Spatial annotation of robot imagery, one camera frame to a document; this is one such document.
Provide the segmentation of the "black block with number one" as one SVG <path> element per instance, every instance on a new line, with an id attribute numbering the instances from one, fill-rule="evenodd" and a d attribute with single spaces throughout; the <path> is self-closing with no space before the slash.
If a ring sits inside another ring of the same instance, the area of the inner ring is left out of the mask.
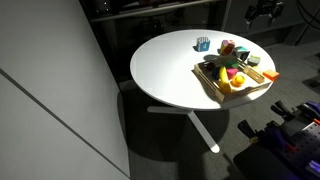
<path id="1" fill-rule="evenodd" d="M 248 58 L 250 51 L 243 46 L 238 46 L 234 48 L 233 54 L 242 61 L 245 61 Z"/>

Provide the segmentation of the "yellow-green ball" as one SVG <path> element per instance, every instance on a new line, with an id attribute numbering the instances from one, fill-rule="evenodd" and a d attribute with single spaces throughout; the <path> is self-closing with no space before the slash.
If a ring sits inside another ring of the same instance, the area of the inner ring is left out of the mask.
<path id="1" fill-rule="evenodd" d="M 256 72 L 262 74 L 262 70 L 258 66 L 252 67 Z"/>

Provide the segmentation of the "blue white number block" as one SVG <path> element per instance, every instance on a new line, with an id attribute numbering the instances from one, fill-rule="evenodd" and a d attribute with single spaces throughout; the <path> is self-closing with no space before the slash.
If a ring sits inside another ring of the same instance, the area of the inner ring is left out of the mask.
<path id="1" fill-rule="evenodd" d="M 196 39 L 196 50 L 198 52 L 208 51 L 210 47 L 210 40 L 208 37 L 198 37 Z"/>

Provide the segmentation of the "black perforated breadboard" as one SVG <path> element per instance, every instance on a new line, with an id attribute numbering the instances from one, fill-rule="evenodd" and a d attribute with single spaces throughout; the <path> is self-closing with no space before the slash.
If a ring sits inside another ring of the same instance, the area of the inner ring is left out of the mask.
<path id="1" fill-rule="evenodd" d="M 320 125 L 313 122 L 292 137 L 294 150 L 277 150 L 281 160 L 303 180 L 320 180 L 319 168 L 312 162 L 320 163 Z"/>

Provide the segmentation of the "magenta cube block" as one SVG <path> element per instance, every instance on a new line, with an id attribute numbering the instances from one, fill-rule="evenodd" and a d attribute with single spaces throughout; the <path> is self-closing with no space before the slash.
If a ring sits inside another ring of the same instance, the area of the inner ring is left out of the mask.
<path id="1" fill-rule="evenodd" d="M 227 69 L 228 79 L 232 79 L 237 73 L 238 73 L 238 70 L 236 68 L 228 68 Z"/>

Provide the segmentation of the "white table leg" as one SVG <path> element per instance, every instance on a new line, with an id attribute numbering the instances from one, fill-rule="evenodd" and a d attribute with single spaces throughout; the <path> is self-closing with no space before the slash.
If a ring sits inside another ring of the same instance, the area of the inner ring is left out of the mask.
<path id="1" fill-rule="evenodd" d="M 205 126 L 202 124 L 200 119 L 197 117 L 193 110 L 182 109 L 176 107 L 161 107 L 161 106 L 149 106 L 147 111 L 150 113 L 160 113 L 160 114 L 179 114 L 179 115 L 187 115 L 189 120 L 192 122 L 208 148 L 213 153 L 219 153 L 220 147 L 216 143 L 216 141 L 212 138 L 210 133 L 207 131 Z"/>

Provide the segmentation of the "multicoloured orange number block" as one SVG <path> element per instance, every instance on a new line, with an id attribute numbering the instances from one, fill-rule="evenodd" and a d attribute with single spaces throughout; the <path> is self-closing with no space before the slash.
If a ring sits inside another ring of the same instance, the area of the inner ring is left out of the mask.
<path id="1" fill-rule="evenodd" d="M 221 55 L 229 55 L 235 48 L 235 43 L 233 40 L 223 40 L 220 47 Z"/>

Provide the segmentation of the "orange cube block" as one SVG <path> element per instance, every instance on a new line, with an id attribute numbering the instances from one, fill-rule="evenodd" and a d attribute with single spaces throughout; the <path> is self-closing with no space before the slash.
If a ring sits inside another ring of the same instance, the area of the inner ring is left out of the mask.
<path id="1" fill-rule="evenodd" d="M 263 72 L 263 75 L 272 82 L 274 82 L 279 77 L 279 73 L 273 70 L 266 70 Z"/>

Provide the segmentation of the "grey cube block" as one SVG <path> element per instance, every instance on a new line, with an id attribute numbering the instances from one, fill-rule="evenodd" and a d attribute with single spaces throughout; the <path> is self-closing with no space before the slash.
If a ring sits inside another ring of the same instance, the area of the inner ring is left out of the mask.
<path id="1" fill-rule="evenodd" d="M 248 64 L 250 66 L 257 66 L 261 61 L 261 58 L 259 56 L 253 56 L 251 55 L 248 59 Z"/>

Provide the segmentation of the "yellow banana toy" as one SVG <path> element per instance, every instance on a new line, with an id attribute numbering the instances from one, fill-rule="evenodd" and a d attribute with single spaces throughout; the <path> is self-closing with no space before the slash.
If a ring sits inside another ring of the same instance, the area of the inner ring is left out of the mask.
<path id="1" fill-rule="evenodd" d="M 231 87 L 229 84 L 229 79 L 226 71 L 226 67 L 222 66 L 219 70 L 219 77 L 220 77 L 220 89 L 224 93 L 230 93 L 231 92 Z"/>

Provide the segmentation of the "far purple spring clamp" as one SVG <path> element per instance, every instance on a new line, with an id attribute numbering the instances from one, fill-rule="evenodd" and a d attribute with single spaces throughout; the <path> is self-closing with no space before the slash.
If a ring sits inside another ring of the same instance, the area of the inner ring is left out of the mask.
<path id="1" fill-rule="evenodd" d="M 289 111 L 281 101 L 277 101 L 270 109 L 281 116 L 285 122 L 289 122 L 298 117 L 303 117 L 309 122 L 320 123 L 320 104 L 313 101 L 302 103 L 291 111 Z"/>

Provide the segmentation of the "yellow round toy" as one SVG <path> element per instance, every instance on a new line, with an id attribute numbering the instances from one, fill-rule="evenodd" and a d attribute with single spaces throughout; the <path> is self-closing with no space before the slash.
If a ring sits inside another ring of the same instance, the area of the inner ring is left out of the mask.
<path id="1" fill-rule="evenodd" d="M 231 85 L 234 87 L 241 87 L 245 83 L 245 77 L 243 75 L 236 75 L 231 81 Z"/>

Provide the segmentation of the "wooden tray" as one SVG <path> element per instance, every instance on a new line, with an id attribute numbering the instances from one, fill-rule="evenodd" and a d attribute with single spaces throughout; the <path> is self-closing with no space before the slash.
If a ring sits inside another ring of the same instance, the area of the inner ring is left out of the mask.
<path id="1" fill-rule="evenodd" d="M 214 96 L 219 103 L 245 97 L 253 92 L 268 88 L 272 83 L 271 80 L 269 80 L 263 74 L 256 72 L 251 66 L 241 63 L 236 75 L 243 75 L 245 77 L 245 83 L 241 87 L 234 87 L 231 85 L 233 78 L 229 79 L 231 92 L 224 93 L 220 89 L 220 79 L 215 80 L 213 78 L 212 71 L 207 70 L 207 65 L 207 62 L 195 64 L 192 72 L 201 82 L 205 91 L 209 95 Z"/>

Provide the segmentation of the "black cart shelf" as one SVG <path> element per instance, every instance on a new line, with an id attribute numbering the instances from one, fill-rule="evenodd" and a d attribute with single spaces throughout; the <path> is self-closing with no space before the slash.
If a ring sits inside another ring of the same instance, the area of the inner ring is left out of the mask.
<path id="1" fill-rule="evenodd" d="M 313 174 L 293 170 L 260 146 L 249 146 L 238 153 L 233 162 L 247 180 L 320 180 Z"/>

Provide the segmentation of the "green cube block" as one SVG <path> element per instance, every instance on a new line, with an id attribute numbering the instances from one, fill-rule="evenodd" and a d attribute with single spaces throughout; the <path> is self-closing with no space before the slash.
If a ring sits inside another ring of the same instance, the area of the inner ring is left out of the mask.
<path id="1" fill-rule="evenodd" d="M 229 69 L 229 68 L 238 68 L 238 66 L 239 66 L 239 63 L 238 63 L 237 60 L 229 60 L 229 61 L 227 61 L 225 63 L 225 67 L 227 69 Z"/>

